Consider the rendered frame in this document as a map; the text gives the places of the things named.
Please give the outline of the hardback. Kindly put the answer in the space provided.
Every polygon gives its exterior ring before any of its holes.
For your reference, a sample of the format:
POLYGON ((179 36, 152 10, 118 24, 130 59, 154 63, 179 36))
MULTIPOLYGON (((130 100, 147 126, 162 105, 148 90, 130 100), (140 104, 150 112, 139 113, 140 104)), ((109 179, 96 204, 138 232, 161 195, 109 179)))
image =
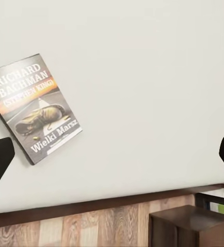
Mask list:
POLYGON ((39 53, 0 67, 0 121, 31 166, 82 131, 39 53))

